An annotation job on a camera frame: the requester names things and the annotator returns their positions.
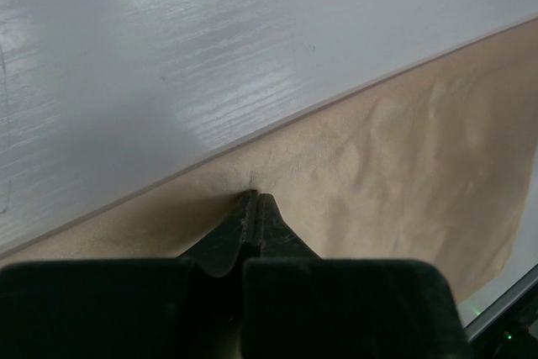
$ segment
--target glossy white tabletop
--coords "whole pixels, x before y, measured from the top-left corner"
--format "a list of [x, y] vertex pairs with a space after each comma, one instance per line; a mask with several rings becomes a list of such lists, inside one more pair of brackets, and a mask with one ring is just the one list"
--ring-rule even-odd
[[538, 0], [0, 0], [0, 251]]

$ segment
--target brown cloth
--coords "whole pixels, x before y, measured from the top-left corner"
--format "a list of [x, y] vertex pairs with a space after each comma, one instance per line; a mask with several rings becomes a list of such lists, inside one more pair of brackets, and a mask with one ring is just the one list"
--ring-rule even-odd
[[464, 299], [514, 244], [538, 141], [538, 21], [368, 88], [3, 260], [175, 256], [247, 188], [324, 257], [429, 261]]

